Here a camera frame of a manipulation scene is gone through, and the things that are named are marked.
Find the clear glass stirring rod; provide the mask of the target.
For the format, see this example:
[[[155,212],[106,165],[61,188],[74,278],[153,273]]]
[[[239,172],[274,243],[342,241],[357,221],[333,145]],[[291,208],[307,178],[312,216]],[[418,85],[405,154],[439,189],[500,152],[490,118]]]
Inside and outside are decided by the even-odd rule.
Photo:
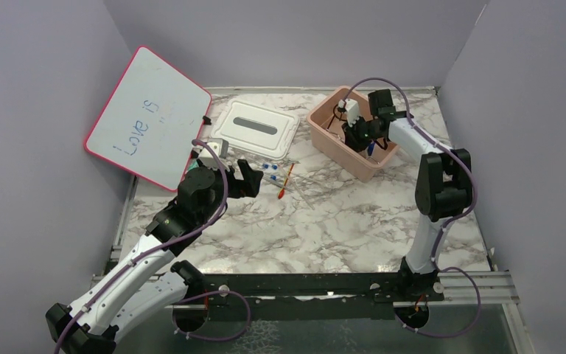
[[[315,210],[315,207],[313,206],[313,203],[309,200],[309,198],[307,197],[306,193],[304,192],[304,188],[302,187],[301,183],[298,181],[298,177],[293,177],[292,182],[294,184],[294,188],[296,189],[296,191],[298,192],[298,194],[301,196],[301,198],[303,199],[303,201],[307,204],[307,206],[311,209],[311,210]]]

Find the black wire tripod stand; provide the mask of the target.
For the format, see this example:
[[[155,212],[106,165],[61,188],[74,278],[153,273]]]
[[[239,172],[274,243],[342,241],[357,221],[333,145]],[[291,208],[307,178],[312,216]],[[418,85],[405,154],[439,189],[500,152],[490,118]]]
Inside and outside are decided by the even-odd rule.
[[[333,123],[335,121],[338,122],[347,122],[347,119],[345,118],[345,113],[346,113],[346,109],[345,109],[345,104],[342,103],[337,103],[334,105],[333,109],[332,109],[332,116],[330,118],[330,121],[326,127],[327,131],[330,131],[330,128],[333,126]]]

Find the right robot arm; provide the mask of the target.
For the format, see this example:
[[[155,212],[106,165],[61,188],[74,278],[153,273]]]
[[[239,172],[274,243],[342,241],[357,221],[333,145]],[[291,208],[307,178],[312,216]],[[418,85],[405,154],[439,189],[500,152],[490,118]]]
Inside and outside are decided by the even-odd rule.
[[[397,272],[396,292],[406,300],[431,291],[439,268],[437,258],[451,224],[470,212],[475,200],[471,156],[452,149],[414,122],[410,110],[398,111],[388,89],[368,95],[371,119],[360,113],[356,100],[344,97],[336,105],[346,121],[345,144],[356,152],[373,142],[393,142],[415,158],[419,170],[414,198],[419,224],[409,252]]]

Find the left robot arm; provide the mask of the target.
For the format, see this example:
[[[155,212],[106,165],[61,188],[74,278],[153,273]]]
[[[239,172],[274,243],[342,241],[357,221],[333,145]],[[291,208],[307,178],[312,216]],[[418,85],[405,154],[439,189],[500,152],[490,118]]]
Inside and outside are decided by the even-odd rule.
[[[176,257],[225,212],[230,198],[255,198],[263,173],[237,162],[221,170],[200,165],[178,185],[177,195],[146,227],[128,256],[93,288],[68,305],[46,312],[55,353],[112,353],[134,327],[172,303],[206,302],[204,275]]]

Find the red yellow green spatula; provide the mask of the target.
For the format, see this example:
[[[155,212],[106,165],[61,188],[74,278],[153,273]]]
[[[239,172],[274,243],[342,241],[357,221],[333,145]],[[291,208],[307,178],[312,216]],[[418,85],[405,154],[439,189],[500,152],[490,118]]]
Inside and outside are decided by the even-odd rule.
[[[277,198],[278,198],[279,200],[283,199],[283,197],[285,196],[285,193],[286,193],[286,190],[287,190],[287,185],[288,185],[288,182],[289,182],[289,180],[290,180],[290,175],[291,175],[291,173],[292,173],[294,167],[295,167],[295,163],[293,162],[293,163],[289,166],[289,168],[288,168],[288,170],[287,170],[287,172],[286,172],[286,174],[285,174],[285,179],[284,179],[284,182],[283,182],[283,186],[281,187],[281,189],[280,189],[280,191],[279,191],[279,194],[277,195]]]

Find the pink plastic bin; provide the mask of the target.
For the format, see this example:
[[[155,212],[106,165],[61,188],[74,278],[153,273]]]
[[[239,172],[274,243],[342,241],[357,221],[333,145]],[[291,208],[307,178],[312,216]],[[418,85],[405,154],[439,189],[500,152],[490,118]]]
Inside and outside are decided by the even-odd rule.
[[[348,86],[340,86],[310,110],[307,122],[310,126],[312,145],[328,156],[348,173],[361,182],[369,181],[377,171],[383,169],[399,151],[393,142],[383,150],[375,147],[369,156],[366,152],[358,153],[344,144],[341,121],[334,119],[333,108],[348,92]]]

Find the white plastic lid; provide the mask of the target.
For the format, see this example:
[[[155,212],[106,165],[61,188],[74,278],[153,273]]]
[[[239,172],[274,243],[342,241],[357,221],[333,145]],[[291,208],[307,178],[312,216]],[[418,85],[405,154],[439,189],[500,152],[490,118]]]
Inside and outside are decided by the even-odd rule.
[[[278,161],[287,155],[299,123],[295,114],[232,99],[212,125],[210,137]]]

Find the green whiteboard marker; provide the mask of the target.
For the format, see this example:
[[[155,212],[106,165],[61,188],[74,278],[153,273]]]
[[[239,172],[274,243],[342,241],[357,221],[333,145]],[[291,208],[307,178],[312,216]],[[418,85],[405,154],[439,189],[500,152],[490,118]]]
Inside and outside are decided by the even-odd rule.
[[[190,170],[198,168],[199,166],[200,165],[199,165],[198,159],[192,159],[191,162],[189,163],[188,167],[186,168],[186,172],[189,172]]]

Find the pink-framed whiteboard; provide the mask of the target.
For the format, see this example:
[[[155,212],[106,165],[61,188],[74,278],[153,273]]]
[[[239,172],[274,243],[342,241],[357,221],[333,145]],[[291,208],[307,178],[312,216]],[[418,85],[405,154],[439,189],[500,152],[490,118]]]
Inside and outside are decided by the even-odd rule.
[[[205,88],[140,46],[85,138],[85,151],[176,191],[211,104]]]

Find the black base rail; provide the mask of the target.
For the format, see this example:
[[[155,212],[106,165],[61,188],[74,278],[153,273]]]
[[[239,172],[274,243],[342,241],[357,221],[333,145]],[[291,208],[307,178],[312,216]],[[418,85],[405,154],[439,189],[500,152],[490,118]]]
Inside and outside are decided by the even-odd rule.
[[[241,319],[417,319],[442,305],[504,305],[519,297],[506,272],[449,272],[424,289],[409,289],[395,273],[202,274],[181,266],[145,280],[105,277],[80,310],[96,323],[123,327],[172,307],[213,322]]]

